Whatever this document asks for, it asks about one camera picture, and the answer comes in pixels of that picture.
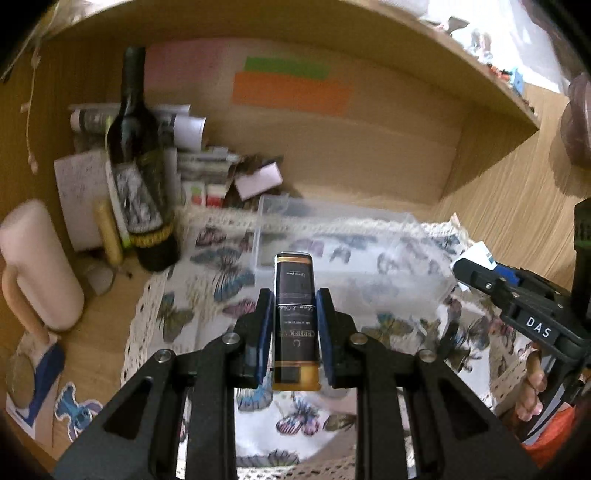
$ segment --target wine bottle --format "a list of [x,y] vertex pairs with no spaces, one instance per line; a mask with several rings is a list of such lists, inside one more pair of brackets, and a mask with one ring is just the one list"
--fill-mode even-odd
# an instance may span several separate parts
[[173,213],[166,198],[158,121],[144,103],[145,48],[125,50],[121,109],[107,133],[113,177],[131,244],[146,270],[178,261]]

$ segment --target bottle neck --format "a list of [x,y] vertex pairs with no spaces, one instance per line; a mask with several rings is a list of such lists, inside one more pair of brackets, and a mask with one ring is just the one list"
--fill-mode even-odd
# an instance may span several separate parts
[[143,47],[129,47],[125,50],[121,80],[121,108],[126,111],[144,103],[144,61]]

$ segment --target pink eraser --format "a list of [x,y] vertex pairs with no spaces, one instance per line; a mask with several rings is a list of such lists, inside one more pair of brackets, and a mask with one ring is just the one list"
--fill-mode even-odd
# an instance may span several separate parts
[[234,179],[234,185],[242,200],[248,200],[259,193],[281,185],[281,183],[283,183],[283,178],[277,163],[266,165],[252,175],[243,175]]

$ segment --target stitch sticker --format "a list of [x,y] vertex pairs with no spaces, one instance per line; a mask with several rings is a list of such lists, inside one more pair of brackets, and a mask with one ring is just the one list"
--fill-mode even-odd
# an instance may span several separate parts
[[68,419],[68,437],[73,442],[90,425],[90,422],[102,410],[98,400],[76,401],[76,386],[72,382],[65,384],[57,397],[55,414],[59,421]]

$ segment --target green sticky note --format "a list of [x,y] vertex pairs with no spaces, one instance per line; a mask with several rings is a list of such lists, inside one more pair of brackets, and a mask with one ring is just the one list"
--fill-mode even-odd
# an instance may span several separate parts
[[320,63],[302,60],[274,59],[270,57],[248,57],[245,72],[281,73],[313,80],[326,80],[329,68]]

